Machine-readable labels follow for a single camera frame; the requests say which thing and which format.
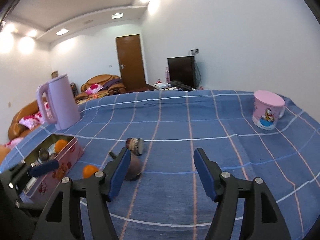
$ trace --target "pink tin box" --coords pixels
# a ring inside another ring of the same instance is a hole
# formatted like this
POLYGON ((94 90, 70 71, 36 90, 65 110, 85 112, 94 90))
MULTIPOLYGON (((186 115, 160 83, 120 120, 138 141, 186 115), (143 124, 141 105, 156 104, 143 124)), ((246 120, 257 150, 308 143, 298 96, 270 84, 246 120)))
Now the pink tin box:
POLYGON ((60 139, 66 140, 68 142, 67 146, 64 147, 56 156, 50 157, 50 159, 56 159, 59 162, 59 168, 47 173, 46 175, 40 176, 37 179, 32 178, 24 188, 26 196, 35 203, 45 203, 48 201, 55 187, 84 153, 77 138, 61 134, 52 134, 41 142, 25 158, 25 162, 35 162, 38 159, 39 150, 41 148, 48 149, 60 139))
POLYGON ((262 129, 272 130, 284 114, 284 100, 277 94, 265 90, 256 91, 254 97, 252 121, 262 129))

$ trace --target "power outlet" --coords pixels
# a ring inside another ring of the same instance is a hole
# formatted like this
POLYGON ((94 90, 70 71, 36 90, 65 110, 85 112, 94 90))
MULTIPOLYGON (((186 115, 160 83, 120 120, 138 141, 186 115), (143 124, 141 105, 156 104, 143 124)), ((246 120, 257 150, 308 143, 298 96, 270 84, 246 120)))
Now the power outlet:
POLYGON ((192 55, 199 54, 199 49, 191 49, 192 55))

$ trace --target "pink bottle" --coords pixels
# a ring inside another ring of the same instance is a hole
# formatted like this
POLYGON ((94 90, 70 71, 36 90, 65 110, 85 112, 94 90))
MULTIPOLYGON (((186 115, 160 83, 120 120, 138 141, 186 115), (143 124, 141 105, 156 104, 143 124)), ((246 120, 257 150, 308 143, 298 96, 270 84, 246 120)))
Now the pink bottle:
POLYGON ((37 92, 39 110, 47 123, 54 123, 57 130, 63 130, 80 120, 80 113, 66 74, 41 85, 37 92), (46 93, 52 118, 48 118, 42 99, 46 93))
POLYGON ((254 97, 252 121, 262 129, 272 130, 284 114, 284 100, 277 94, 265 90, 256 91, 254 97))
POLYGON ((169 67, 165 67, 165 81, 170 83, 169 67))

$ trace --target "kettle handle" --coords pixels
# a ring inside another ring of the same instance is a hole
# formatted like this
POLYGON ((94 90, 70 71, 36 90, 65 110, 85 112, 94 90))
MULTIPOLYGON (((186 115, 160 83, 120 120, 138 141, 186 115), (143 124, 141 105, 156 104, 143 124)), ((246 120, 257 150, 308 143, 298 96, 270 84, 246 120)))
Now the kettle handle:
POLYGON ((38 87, 37 92, 36 92, 38 107, 39 107, 39 110, 41 112, 42 117, 44 118, 44 120, 47 123, 49 123, 49 124, 50 123, 57 123, 57 118, 56 118, 57 115, 56 115, 56 113, 55 113, 55 111, 53 109, 51 95, 50 95, 50 92, 48 91, 48 89, 49 89, 48 83, 45 83, 45 84, 40 85, 38 87), (48 118, 47 111, 44 108, 44 102, 43 102, 43 99, 42 99, 42 95, 44 93, 46 93, 46 95, 47 95, 47 100, 48 100, 48 103, 49 103, 49 107, 50 107, 50 111, 51 111, 51 114, 52 114, 52 118, 48 118))

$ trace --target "cable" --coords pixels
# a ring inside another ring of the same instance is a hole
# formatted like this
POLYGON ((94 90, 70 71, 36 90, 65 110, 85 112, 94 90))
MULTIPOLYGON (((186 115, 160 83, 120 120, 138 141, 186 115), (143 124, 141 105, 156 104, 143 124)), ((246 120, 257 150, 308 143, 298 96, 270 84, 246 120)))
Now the cable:
POLYGON ((198 82, 196 82, 196 88, 198 88, 200 86, 201 83, 201 72, 200 69, 198 67, 198 64, 196 62, 196 54, 193 54, 193 57, 195 58, 195 66, 196 66, 196 70, 198 71, 198 82))

